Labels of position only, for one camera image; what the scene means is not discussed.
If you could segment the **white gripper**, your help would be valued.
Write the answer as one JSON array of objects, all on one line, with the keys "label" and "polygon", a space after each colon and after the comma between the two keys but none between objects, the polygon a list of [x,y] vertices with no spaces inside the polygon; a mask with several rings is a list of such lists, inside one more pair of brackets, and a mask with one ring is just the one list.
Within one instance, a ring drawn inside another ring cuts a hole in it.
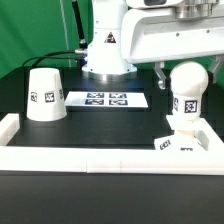
[{"label": "white gripper", "polygon": [[200,19],[177,19],[173,8],[131,9],[123,19],[121,52],[129,63],[155,62],[160,89],[166,87],[163,61],[214,56],[208,73],[212,83],[224,65],[224,6]]}]

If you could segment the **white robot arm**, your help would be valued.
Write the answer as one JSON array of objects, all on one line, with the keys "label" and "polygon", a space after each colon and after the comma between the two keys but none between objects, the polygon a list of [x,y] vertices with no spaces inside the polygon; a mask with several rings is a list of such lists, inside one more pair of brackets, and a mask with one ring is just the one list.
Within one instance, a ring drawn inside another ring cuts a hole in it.
[{"label": "white robot arm", "polygon": [[224,65],[224,0],[92,0],[93,40],[85,75],[117,80],[152,63],[159,86],[166,86],[161,64],[213,56]]}]

